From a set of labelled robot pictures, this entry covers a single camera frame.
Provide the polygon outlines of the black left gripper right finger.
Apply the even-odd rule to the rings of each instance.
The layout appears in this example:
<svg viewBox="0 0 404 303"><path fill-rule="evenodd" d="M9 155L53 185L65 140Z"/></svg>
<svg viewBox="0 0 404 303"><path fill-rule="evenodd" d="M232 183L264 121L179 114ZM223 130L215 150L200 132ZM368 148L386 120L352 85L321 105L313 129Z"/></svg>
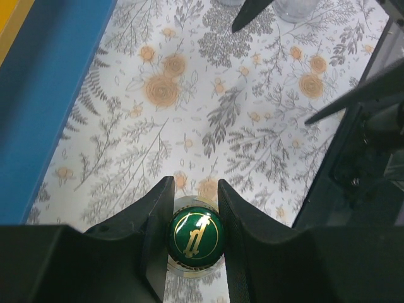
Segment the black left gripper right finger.
<svg viewBox="0 0 404 303"><path fill-rule="evenodd" d="M218 182L231 302L402 302L402 227L292 229Z"/></svg>

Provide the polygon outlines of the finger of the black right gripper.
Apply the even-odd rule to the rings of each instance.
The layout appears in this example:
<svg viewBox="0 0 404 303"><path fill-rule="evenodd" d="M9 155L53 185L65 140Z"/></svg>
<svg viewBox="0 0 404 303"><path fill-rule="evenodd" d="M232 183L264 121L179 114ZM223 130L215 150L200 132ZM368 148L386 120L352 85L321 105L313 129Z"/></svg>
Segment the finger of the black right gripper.
<svg viewBox="0 0 404 303"><path fill-rule="evenodd" d="M272 2L273 0L246 0L232 23L232 33L236 33L246 27Z"/></svg>

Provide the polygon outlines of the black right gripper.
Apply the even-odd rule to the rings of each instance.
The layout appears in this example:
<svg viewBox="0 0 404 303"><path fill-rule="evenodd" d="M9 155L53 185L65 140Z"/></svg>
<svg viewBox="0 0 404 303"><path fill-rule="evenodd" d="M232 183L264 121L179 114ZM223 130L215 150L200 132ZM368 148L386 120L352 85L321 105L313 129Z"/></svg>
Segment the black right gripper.
<svg viewBox="0 0 404 303"><path fill-rule="evenodd" d="M305 121L403 92L403 58ZM347 110L293 227L403 225L403 102Z"/></svg>

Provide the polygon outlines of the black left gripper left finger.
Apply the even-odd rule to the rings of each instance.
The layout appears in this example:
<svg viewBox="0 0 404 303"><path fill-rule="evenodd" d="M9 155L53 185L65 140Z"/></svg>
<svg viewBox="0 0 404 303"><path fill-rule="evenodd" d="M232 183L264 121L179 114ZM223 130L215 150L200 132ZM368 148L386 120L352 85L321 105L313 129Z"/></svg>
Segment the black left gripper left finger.
<svg viewBox="0 0 404 303"><path fill-rule="evenodd" d="M1 227L2 302L162 302L174 180L86 232Z"/></svg>

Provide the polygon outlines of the green Perrier bottle yellow label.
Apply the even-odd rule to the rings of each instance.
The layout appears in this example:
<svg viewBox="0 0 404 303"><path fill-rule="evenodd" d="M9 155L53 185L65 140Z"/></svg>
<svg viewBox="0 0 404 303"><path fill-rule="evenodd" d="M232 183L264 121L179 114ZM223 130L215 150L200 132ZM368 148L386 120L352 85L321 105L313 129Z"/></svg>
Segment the green Perrier bottle yellow label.
<svg viewBox="0 0 404 303"><path fill-rule="evenodd" d="M202 278L224 262L225 227L218 203L201 196L174 200L166 232L167 269L184 278Z"/></svg>

